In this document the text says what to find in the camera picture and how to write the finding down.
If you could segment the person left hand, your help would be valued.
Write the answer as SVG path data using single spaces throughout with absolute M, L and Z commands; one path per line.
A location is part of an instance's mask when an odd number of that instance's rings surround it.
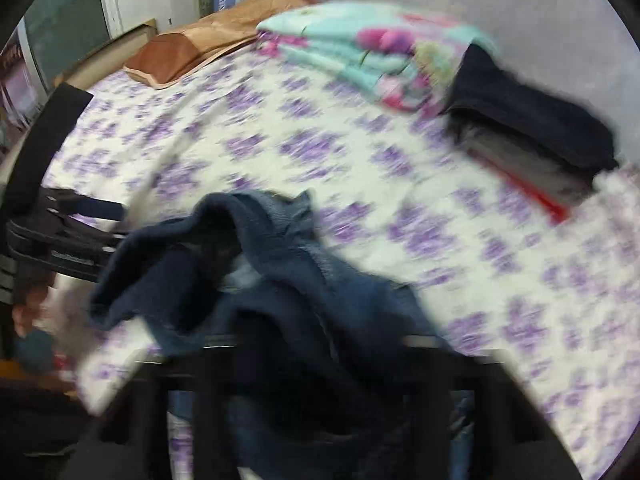
M 20 338 L 26 338 L 33 330 L 43 326 L 47 310 L 44 304 L 53 284 L 52 278 L 30 278 L 19 281 L 15 286 L 12 321 L 14 332 Z

